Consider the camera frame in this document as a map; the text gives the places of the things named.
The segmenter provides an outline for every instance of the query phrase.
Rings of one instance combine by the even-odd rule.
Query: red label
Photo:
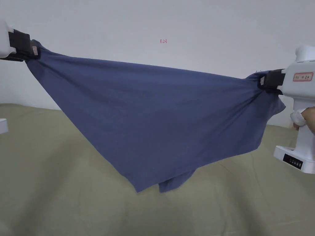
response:
[[[293,81],[311,81],[313,78],[313,72],[308,73],[295,73],[293,77]]]

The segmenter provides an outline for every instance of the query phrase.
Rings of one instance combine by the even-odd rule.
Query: black button panel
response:
[[[303,165],[303,161],[296,159],[292,156],[289,156],[288,154],[284,155],[283,161],[294,166],[295,168],[298,168],[299,170],[302,168]]]

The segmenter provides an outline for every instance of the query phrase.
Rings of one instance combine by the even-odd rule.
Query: blue t-shirt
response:
[[[285,106],[245,79],[41,48],[27,66],[66,116],[137,192],[179,187],[201,166],[253,151]]]

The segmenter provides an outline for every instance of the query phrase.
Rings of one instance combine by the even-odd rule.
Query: white wall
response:
[[[314,0],[2,0],[0,17],[69,56],[244,78],[314,45],[314,9]],[[58,109],[24,63],[0,61],[0,70],[0,103]],[[289,125],[284,101],[271,124]]]

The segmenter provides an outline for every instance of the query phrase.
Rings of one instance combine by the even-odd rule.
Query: finger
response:
[[[299,130],[299,126],[298,126],[296,123],[293,123],[293,127],[294,127],[296,130]]]

